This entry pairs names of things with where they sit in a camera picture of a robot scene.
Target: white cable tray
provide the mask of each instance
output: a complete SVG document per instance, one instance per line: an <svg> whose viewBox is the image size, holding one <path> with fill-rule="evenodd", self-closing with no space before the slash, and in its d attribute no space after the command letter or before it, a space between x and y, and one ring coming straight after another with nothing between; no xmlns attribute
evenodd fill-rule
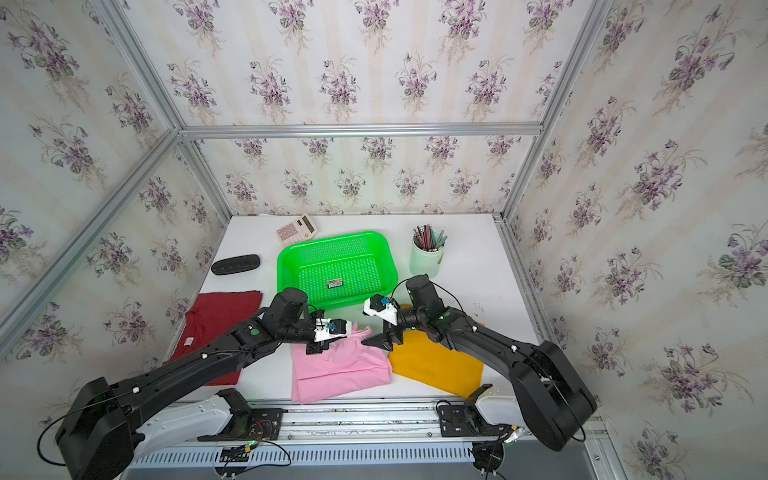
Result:
<svg viewBox="0 0 768 480"><path fill-rule="evenodd" d="M293 465L381 465L395 463L471 463L472 444L467 442L421 442L408 444L283 445ZM174 446L146 455L128 468L222 467L222 449L231 445ZM272 445L253 450L248 463L230 462L229 466L256 466L287 463L285 453Z"/></svg>

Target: floral wallpaper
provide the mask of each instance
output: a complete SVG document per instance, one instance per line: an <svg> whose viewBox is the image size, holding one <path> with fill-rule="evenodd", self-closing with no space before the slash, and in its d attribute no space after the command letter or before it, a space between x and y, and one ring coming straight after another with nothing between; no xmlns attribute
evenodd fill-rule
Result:
<svg viewBox="0 0 768 480"><path fill-rule="evenodd" d="M184 121L231 125L537 121L590 2L122 5Z"/></svg>
<svg viewBox="0 0 768 480"><path fill-rule="evenodd" d="M93 4L0 1L0 317L162 132Z"/></svg>
<svg viewBox="0 0 768 480"><path fill-rule="evenodd" d="M36 232L16 212L2 215L10 258L33 257ZM0 454L1 477L68 478L37 458L40 431L86 382L160 365L222 233L198 182L169 155L0 362L0 419L17 432ZM43 452L58 457L53 435Z"/></svg>
<svg viewBox="0 0 768 480"><path fill-rule="evenodd" d="M197 142L239 215L499 211L530 144L518 135Z"/></svg>
<svg viewBox="0 0 768 480"><path fill-rule="evenodd" d="M617 0L512 218L632 479L768 471L766 35L757 0Z"/></svg>

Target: pencil holder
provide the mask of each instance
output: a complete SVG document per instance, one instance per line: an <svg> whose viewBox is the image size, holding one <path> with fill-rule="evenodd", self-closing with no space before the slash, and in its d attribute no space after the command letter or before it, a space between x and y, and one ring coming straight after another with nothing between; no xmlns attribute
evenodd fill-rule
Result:
<svg viewBox="0 0 768 480"><path fill-rule="evenodd" d="M426 273L429 278L435 278L440 270L444 248L440 247L440 250L436 252L425 252L411 240L411 274L422 275Z"/></svg>

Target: aluminum frame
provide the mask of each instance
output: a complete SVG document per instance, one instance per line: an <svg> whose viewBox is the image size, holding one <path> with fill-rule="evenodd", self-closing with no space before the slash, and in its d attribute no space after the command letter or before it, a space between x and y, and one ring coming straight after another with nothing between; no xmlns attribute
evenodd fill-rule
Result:
<svg viewBox="0 0 768 480"><path fill-rule="evenodd" d="M495 214L495 221L508 260L515 272L523 300L531 314L540 340L552 339L551 326L546 317L538 292L533 287L525 269L523 259L511 232L511 219L520 203L523 191L530 181L535 164L551 136L556 120L568 100L574 83L594 44L613 0L593 0L581 26L560 81L555 86L551 100L541 122L508 123L436 123L436 124L350 124L350 125L247 125L196 127L185 126L170 95L163 86L147 52L138 41L125 13L117 0L94 0L115 43L126 59L140 88L147 95L147 101L158 112L161 123L167 128L161 139L144 155L115 192L73 237L63 253L54 260L39 277L35 285L9 310L0 323L0 358L5 357L18 337L28 328L41 308L56 294L60 286L74 271L74 265L81 261L98 237L108 228L112 220L128 205L130 199L143 186L146 178L160 162L177 147L193 171L202 188L214 203L216 214L224 223L232 211L223 191L212 175L207 162L194 147L192 140L217 138L297 138L297 137L365 137L365 136L485 136L494 134L516 134L535 136L529 148L520 174L501 213ZM607 431L599 435L595 428L585 429L588 433L588 450L593 456L593 466L598 478L626 479L615 449Z"/></svg>
<svg viewBox="0 0 768 480"><path fill-rule="evenodd" d="M112 195L72 237L58 258L51 261L31 289L11 305L8 315L0 324L0 359L8 355L18 338L35 321L42 308L59 291L64 281L72 275L76 265L83 261L83 256L98 241L111 222L144 187L146 179L165 160L177 141L178 130L175 128L167 130L118 185Z"/></svg>
<svg viewBox="0 0 768 480"><path fill-rule="evenodd" d="M560 80L555 85L554 91L550 95L549 105L547 106L547 110L544 113L541 123L541 134L536 137L533 148L528 152L528 156L525 160L523 160L518 180L512 185L512 190L509 193L509 197L507 197L507 202L502 211L504 218L507 219L507 221L512 218L512 215L520 204L523 192L528 186L528 182L535 171L534 167L538 158L541 156L549 142L549 137L554 131L557 119L571 96L574 84L581 73L581 68L584 66L584 62L589 56L592 45L594 45L594 41L597 38L598 33L600 33L605 19L608 16L608 11L611 9L613 3L614 0L593 0L590 5L584 24L581 26L576 42L574 43L571 53L568 56L568 60L563 67L563 73Z"/></svg>
<svg viewBox="0 0 768 480"><path fill-rule="evenodd" d="M179 141L177 149L184 161L187 162L187 166L192 170L192 174L197 178L198 183L207 192L208 199L214 205L219 220L226 225L233 216L232 209L205 158L191 141Z"/></svg>
<svg viewBox="0 0 768 480"><path fill-rule="evenodd" d="M538 135L542 125L535 121L508 123L447 124L347 124L347 125L217 125L190 126L181 131L189 140L218 138L304 138L304 137L428 137L430 135Z"/></svg>

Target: calculator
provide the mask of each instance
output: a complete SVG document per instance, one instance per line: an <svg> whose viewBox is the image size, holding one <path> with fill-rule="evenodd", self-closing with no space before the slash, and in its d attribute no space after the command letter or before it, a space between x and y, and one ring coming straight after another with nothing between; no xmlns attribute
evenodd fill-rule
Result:
<svg viewBox="0 0 768 480"><path fill-rule="evenodd" d="M315 233L317 233L317 228L310 217L304 214L293 222L288 223L285 227L279 228L277 230L277 237L280 239L283 247L288 247L294 243L306 242L314 237Z"/></svg>

